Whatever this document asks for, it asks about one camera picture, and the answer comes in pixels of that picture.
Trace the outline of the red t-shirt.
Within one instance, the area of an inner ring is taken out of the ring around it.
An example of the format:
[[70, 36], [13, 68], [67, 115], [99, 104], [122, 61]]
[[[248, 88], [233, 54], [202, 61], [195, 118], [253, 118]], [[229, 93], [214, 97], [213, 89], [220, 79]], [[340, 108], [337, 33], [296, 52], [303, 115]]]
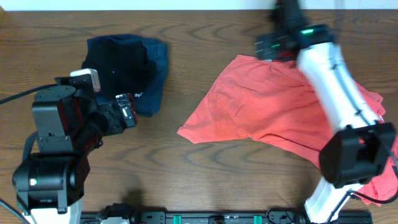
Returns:
[[315, 91], [293, 62], [246, 55], [224, 68], [177, 133], [194, 144], [250, 138], [315, 167], [333, 135]]

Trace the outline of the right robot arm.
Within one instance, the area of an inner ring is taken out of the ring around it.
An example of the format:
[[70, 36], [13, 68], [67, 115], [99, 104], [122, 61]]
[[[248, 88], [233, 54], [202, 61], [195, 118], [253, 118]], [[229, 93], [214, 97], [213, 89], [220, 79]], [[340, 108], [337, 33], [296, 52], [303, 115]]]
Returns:
[[371, 223], [368, 212], [346, 212], [345, 203], [381, 175], [395, 159], [396, 131], [382, 122], [360, 94], [346, 67], [336, 35], [311, 24], [297, 0], [277, 0], [271, 10], [274, 31], [256, 42], [260, 60], [294, 60], [315, 90], [333, 137], [319, 154], [322, 177], [300, 212], [270, 212], [270, 223]]

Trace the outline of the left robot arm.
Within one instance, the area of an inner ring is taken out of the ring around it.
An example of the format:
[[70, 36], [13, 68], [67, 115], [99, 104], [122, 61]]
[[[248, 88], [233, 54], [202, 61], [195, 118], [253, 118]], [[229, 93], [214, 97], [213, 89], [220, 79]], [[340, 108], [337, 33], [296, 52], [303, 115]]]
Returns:
[[79, 223], [88, 154], [103, 145], [103, 137], [137, 124], [133, 95], [100, 101], [89, 75], [55, 81], [35, 95], [37, 130], [12, 176], [17, 207], [28, 223]]

